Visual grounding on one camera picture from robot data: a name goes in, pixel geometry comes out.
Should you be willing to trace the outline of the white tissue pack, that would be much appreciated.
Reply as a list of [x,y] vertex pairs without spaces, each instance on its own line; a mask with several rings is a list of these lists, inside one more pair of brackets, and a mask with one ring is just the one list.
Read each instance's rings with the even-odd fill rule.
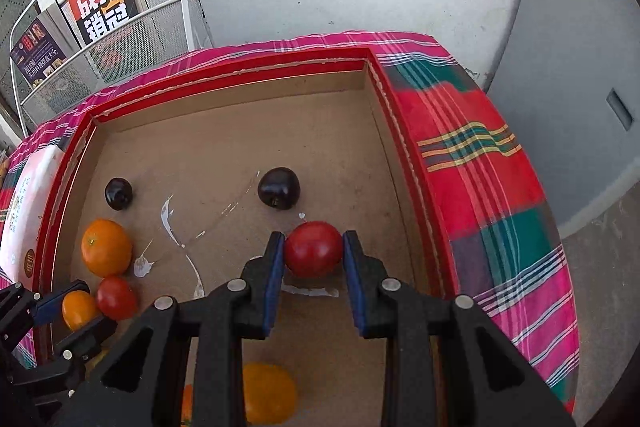
[[30,155],[9,205],[1,239],[1,269],[12,283],[32,290],[38,233],[63,152],[47,145]]

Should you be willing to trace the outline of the red tomato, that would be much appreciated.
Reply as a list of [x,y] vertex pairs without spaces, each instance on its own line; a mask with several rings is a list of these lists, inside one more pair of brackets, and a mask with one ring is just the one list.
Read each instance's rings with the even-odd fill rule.
[[321,279],[331,275],[342,262],[343,239],[324,221],[299,225],[284,243],[286,267],[299,279]]
[[116,322],[131,319],[138,309],[138,299],[127,281],[118,275],[105,277],[96,291],[100,312]]

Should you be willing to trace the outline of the red cardboard tray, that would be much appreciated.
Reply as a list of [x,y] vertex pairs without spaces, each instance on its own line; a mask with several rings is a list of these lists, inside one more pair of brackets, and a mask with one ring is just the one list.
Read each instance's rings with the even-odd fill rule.
[[[164,80],[93,109],[67,147],[36,259],[40,283],[87,275],[81,239],[107,215],[109,176],[134,187],[117,221],[134,252],[155,261],[137,286],[144,311],[157,298],[204,298],[264,253],[271,233],[319,218],[357,233],[364,253],[417,291],[437,291],[425,255],[435,243],[420,168],[368,49],[322,49],[224,64],[195,80]],[[289,210],[265,205],[270,169],[300,183]],[[242,360],[268,355],[311,383],[305,425],[382,425],[383,339],[361,338],[342,272],[336,297],[281,291],[264,340]]]

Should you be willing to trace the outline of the white metal mesh rack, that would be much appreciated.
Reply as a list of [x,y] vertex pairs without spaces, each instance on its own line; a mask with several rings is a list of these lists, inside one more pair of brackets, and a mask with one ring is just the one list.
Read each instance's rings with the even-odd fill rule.
[[29,0],[8,42],[17,138],[105,87],[213,44],[202,0]]

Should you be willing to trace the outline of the dark plum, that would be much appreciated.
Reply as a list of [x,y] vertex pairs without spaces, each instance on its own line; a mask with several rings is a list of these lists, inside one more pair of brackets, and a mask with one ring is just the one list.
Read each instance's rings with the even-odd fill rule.
[[120,211],[129,207],[134,199],[134,189],[124,178],[113,178],[107,182],[104,196],[107,205],[113,210]]
[[277,210],[293,208],[300,196],[300,183],[296,173],[286,167],[267,171],[257,187],[259,199],[268,207]]

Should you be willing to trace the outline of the grey cabinet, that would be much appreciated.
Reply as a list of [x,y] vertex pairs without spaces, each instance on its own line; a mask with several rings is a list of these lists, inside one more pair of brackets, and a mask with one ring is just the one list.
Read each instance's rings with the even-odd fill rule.
[[488,94],[576,233],[639,180],[637,1],[521,0]]

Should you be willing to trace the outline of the small orange back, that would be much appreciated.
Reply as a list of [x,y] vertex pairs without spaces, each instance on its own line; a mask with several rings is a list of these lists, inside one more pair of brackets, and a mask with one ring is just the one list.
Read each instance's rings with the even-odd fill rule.
[[71,291],[62,301],[62,315],[67,327],[76,332],[100,315],[96,298],[87,291]]

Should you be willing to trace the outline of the plaid tablecloth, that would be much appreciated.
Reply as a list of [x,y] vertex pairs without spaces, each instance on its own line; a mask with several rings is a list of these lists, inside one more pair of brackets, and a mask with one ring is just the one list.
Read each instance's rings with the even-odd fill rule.
[[93,109],[164,80],[195,80],[217,67],[278,53],[371,50],[383,92],[414,162],[435,243],[427,270],[441,294],[474,297],[564,407],[572,407],[580,360],[570,270],[544,190],[523,147],[487,95],[433,37],[350,30],[194,51],[91,95],[45,124],[10,156],[1,184],[9,204],[30,155],[66,148]]

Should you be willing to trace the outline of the red tomato back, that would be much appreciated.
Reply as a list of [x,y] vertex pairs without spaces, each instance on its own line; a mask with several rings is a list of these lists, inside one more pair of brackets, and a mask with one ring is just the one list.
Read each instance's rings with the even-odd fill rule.
[[286,267],[299,279],[321,279],[331,275],[342,262],[343,239],[324,221],[299,225],[284,243]]

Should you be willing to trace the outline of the red black book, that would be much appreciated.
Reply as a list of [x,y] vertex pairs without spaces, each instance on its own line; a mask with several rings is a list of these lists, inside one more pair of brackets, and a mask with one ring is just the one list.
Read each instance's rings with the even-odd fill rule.
[[67,0],[81,42],[91,44],[139,13],[136,0]]

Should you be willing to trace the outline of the large orange tangerine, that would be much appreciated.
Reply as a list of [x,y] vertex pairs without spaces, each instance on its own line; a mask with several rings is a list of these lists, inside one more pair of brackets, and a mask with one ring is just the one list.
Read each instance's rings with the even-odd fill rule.
[[190,427],[192,423],[192,411],[193,411],[193,385],[187,384],[183,388],[182,402],[181,402],[181,427]]

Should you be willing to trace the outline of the dark cookbook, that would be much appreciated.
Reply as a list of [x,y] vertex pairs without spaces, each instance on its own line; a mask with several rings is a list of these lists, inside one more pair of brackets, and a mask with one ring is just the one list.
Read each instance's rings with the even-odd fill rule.
[[39,20],[28,26],[12,48],[10,57],[32,88],[46,80],[66,60],[64,52]]

